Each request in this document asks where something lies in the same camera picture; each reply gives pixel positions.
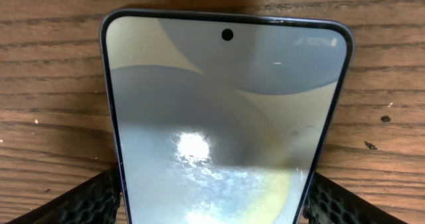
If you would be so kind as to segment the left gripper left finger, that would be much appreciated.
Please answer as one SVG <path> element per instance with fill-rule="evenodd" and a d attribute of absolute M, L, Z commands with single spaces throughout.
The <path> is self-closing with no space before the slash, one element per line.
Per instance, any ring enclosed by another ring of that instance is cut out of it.
<path fill-rule="evenodd" d="M 115 224 L 120 172 L 110 168 L 7 224 Z"/>

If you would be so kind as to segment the Samsung Galaxy smartphone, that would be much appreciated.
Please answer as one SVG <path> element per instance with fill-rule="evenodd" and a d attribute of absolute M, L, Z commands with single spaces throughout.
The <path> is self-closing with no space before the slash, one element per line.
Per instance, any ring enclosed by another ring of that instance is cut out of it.
<path fill-rule="evenodd" d="M 355 42 L 336 21 L 118 9 L 100 26 L 129 223 L 296 223 Z"/>

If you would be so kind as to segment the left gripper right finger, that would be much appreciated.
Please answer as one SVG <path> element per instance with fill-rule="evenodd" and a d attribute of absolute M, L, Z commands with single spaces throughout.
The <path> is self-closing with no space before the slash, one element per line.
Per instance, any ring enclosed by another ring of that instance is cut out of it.
<path fill-rule="evenodd" d="M 309 224 L 406 224 L 319 173 L 313 176 L 303 217 Z"/>

